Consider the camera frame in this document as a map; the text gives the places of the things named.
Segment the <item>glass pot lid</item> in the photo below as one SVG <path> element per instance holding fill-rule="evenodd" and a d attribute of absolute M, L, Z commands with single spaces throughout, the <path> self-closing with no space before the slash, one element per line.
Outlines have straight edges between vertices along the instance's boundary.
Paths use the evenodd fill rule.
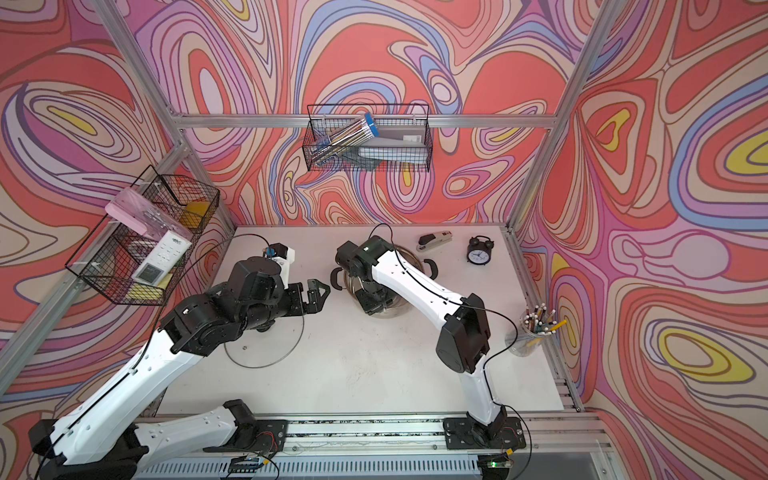
<path fill-rule="evenodd" d="M 281 317 L 269 329 L 246 330 L 239 340 L 224 346 L 227 358 L 247 370 L 261 370 L 287 359 L 298 347 L 306 328 L 306 317 Z"/>

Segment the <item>stainless steel pot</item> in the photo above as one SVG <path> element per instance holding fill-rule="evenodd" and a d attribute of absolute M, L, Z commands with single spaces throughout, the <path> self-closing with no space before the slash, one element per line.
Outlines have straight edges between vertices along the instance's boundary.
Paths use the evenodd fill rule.
<path fill-rule="evenodd" d="M 438 268 L 431 259 L 426 261 L 430 271 L 425 274 L 403 258 L 395 245 L 373 236 L 361 245 L 345 242 L 337 249 L 335 262 L 349 278 L 388 287 L 437 327 L 442 325 L 445 313 L 440 313 L 443 304 L 437 296 L 441 287 L 435 282 Z"/>

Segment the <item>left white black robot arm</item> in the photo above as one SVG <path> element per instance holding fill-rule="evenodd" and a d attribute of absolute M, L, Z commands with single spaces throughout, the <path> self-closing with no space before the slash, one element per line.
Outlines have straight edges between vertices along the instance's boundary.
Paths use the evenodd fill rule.
<path fill-rule="evenodd" d="M 238 261 L 227 281 L 180 301 L 139 352 L 78 408 L 29 431 L 41 460 L 39 479 L 130 479 L 155 463 L 198 450 L 280 450 L 283 421 L 262 421 L 240 399 L 175 421 L 136 424 L 139 414 L 183 373 L 248 330 L 265 331 L 283 317 L 322 311 L 328 285 L 287 280 L 290 260 Z"/>

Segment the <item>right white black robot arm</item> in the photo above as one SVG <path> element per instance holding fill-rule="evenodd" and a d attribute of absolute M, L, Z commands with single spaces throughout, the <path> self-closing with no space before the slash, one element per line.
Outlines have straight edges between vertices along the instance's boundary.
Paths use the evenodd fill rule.
<path fill-rule="evenodd" d="M 366 314 L 386 310 L 400 297 L 432 323 L 438 331 L 438 358 L 459 375 L 467 400 L 469 435 L 476 445 L 490 445 L 502 432 L 507 414 L 494 402 L 483 373 L 491 337 L 483 300 L 440 286 L 376 235 L 361 245 L 345 242 L 338 247 L 335 262 L 349 278 L 360 281 L 354 296 Z"/>

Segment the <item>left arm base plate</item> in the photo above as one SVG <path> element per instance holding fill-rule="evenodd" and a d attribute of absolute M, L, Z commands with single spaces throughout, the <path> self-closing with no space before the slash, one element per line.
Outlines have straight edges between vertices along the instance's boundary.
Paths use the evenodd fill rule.
<path fill-rule="evenodd" d="M 281 452 L 287 438 L 289 422 L 285 420 L 255 420 L 238 426 L 233 436 L 223 445 L 206 447 L 207 453 L 252 452 L 273 454 Z"/>

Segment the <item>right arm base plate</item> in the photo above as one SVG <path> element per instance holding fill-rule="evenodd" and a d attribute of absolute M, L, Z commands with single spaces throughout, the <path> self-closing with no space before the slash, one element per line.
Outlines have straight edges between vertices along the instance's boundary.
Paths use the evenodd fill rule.
<path fill-rule="evenodd" d="M 500 413 L 489 425 L 483 425 L 469 415 L 442 420 L 448 450 L 512 450 L 527 447 L 525 432 L 519 417 Z"/>

